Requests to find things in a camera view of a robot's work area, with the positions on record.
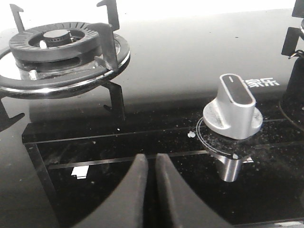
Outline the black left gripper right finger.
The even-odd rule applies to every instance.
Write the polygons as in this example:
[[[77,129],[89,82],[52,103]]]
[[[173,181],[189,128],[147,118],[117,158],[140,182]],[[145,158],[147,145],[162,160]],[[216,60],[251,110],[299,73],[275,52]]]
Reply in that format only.
[[[157,154],[155,171],[161,207],[170,228],[233,227],[195,194],[167,154]]]

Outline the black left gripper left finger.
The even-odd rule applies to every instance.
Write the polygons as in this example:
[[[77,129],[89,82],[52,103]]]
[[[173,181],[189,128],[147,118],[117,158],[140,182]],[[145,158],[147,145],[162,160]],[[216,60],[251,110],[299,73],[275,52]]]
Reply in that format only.
[[[75,227],[141,228],[147,176],[147,158],[144,154],[138,154],[111,195]]]

